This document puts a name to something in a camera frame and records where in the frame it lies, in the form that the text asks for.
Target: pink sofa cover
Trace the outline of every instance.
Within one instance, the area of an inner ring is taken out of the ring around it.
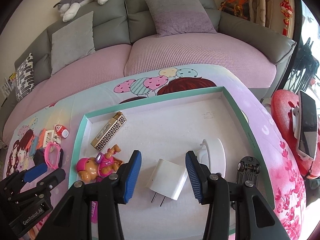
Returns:
[[[136,41],[125,76],[185,64],[214,64],[230,70],[248,88],[269,88],[276,66],[251,45],[221,33],[184,33]]]
[[[130,51],[131,45],[128,44],[100,49],[38,84],[12,111],[4,126],[3,141],[9,145],[15,128],[44,107],[82,90],[124,77]]]

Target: smartphone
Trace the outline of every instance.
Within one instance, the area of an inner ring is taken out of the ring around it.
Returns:
[[[298,143],[297,153],[303,160],[316,158],[318,143],[318,118],[316,102],[305,92],[300,90],[299,117],[298,117]]]

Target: black and white patterned pillow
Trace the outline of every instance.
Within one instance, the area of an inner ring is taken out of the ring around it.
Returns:
[[[26,58],[26,60],[17,68],[17,86],[16,96],[19,102],[27,94],[29,94],[35,86],[35,80],[33,77],[33,55],[32,52]]]

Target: sofa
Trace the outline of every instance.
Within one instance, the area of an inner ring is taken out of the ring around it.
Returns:
[[[52,34],[69,24],[48,26],[16,60],[30,52],[35,88],[17,102],[13,91],[0,109],[0,139],[9,145],[15,128],[40,109],[92,86],[150,70],[192,63],[221,65],[260,100],[270,97],[286,70],[295,41],[273,30],[217,9],[214,0],[199,0],[216,34],[184,33],[157,37],[144,0],[109,0],[81,7],[73,19],[94,11],[96,53],[51,76]]]

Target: screw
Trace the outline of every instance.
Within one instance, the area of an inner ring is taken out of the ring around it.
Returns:
[[[253,182],[251,180],[246,180],[244,183],[247,187],[253,187]]]
[[[112,173],[112,174],[110,174],[109,175],[109,179],[112,179],[112,180],[114,180],[114,179],[118,179],[118,174],[116,174],[116,173]]]
[[[82,184],[83,184],[83,182],[82,182],[81,180],[78,180],[78,181],[76,181],[76,182],[73,184],[73,186],[75,186],[75,187],[81,187]]]
[[[212,180],[217,180],[219,179],[219,176],[217,174],[210,174],[209,178]]]

